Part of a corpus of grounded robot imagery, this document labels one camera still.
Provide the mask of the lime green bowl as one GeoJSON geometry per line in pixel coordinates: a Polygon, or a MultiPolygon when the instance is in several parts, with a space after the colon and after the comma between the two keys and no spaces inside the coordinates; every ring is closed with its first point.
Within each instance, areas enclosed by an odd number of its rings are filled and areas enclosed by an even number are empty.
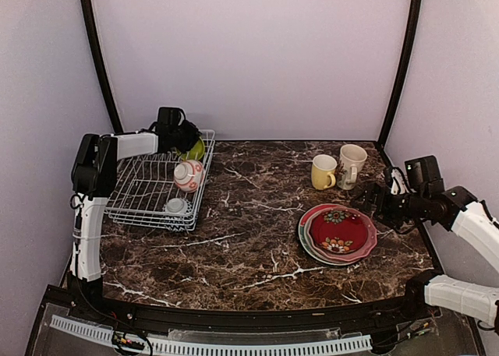
{"type": "Polygon", "coordinates": [[[199,138],[194,146],[187,152],[182,153],[179,150],[176,150],[177,156],[181,160],[198,160],[202,161],[205,155],[206,148],[205,143],[202,138],[199,138]]]}

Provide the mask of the white bowl with red pattern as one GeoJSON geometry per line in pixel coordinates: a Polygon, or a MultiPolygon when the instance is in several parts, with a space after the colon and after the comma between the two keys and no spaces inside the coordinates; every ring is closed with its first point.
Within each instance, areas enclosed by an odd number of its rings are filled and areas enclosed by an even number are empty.
{"type": "Polygon", "coordinates": [[[185,193],[195,192],[203,183],[204,177],[204,167],[198,160],[184,160],[174,169],[174,183],[185,193]]]}

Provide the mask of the pink rimmed plate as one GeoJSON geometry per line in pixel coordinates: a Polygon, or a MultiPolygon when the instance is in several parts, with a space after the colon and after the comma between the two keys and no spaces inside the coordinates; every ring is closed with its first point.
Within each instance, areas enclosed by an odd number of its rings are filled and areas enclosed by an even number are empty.
{"type": "MultiPolygon", "coordinates": [[[[364,222],[369,226],[370,233],[369,233],[369,237],[368,237],[367,243],[361,249],[359,249],[358,251],[356,251],[356,252],[354,252],[352,254],[349,254],[349,255],[335,255],[335,254],[330,254],[328,252],[319,250],[319,248],[316,247],[316,246],[315,247],[324,256],[326,256],[328,258],[332,258],[334,260],[340,260],[340,261],[346,262],[346,263],[355,263],[356,261],[367,257],[372,252],[372,250],[374,249],[374,247],[376,246],[376,244],[377,244],[377,229],[374,227],[371,219],[368,216],[364,215],[363,213],[360,213],[358,210],[354,210],[354,209],[351,209],[351,208],[348,208],[348,207],[346,207],[346,210],[352,211],[353,213],[359,214],[364,219],[364,222]]],[[[314,217],[316,217],[319,213],[320,212],[315,213],[312,216],[312,218],[314,219],[314,217]]]]}

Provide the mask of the white patterned mug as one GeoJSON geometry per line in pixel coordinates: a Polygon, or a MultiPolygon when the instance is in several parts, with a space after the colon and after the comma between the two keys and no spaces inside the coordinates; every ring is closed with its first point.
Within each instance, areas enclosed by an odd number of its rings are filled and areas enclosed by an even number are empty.
{"type": "Polygon", "coordinates": [[[367,158],[367,152],[361,146],[345,144],[341,147],[336,180],[340,189],[348,191],[356,186],[367,158]]]}

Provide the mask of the pale yellow mug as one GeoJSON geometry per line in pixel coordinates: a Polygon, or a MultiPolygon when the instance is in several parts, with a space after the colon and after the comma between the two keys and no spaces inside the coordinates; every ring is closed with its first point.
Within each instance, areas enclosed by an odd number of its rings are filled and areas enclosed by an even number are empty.
{"type": "Polygon", "coordinates": [[[335,186],[335,170],[337,161],[327,154],[319,154],[313,158],[311,169],[311,182],[316,190],[326,190],[335,186]]]}

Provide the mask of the light blue plate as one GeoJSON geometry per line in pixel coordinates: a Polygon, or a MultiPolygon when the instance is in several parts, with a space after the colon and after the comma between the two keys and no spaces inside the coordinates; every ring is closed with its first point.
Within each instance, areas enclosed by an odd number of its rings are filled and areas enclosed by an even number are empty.
{"type": "Polygon", "coordinates": [[[306,223],[304,227],[304,237],[306,240],[307,245],[309,246],[309,250],[311,251],[311,256],[315,258],[315,260],[324,263],[328,266],[336,266],[336,267],[343,267],[343,266],[348,266],[352,265],[352,263],[346,263],[342,261],[336,261],[333,260],[332,258],[328,258],[324,256],[313,244],[313,239],[310,236],[310,230],[311,230],[311,225],[312,225],[313,218],[311,217],[306,223]]]}

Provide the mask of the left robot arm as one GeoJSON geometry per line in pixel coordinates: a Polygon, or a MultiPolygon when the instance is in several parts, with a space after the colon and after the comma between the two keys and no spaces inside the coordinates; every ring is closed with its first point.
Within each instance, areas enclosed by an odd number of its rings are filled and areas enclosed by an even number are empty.
{"type": "Polygon", "coordinates": [[[192,231],[211,165],[214,131],[200,130],[183,109],[161,107],[134,132],[83,136],[71,180],[75,212],[68,285],[94,322],[110,315],[101,298],[100,250],[105,215],[117,223],[192,231]]]}

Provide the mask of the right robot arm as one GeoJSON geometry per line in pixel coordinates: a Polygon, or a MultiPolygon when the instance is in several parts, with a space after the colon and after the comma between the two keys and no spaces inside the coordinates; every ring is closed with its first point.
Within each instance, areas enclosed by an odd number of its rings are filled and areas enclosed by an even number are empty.
{"type": "MultiPolygon", "coordinates": [[[[394,231],[409,221],[439,224],[467,241],[493,268],[498,267],[498,219],[485,201],[468,189],[444,187],[437,158],[433,155],[405,162],[405,168],[389,167],[385,183],[368,182],[351,204],[394,231]]],[[[427,306],[467,315],[498,330],[498,290],[456,280],[436,270],[425,270],[405,285],[398,314],[414,320],[427,306]]]]}

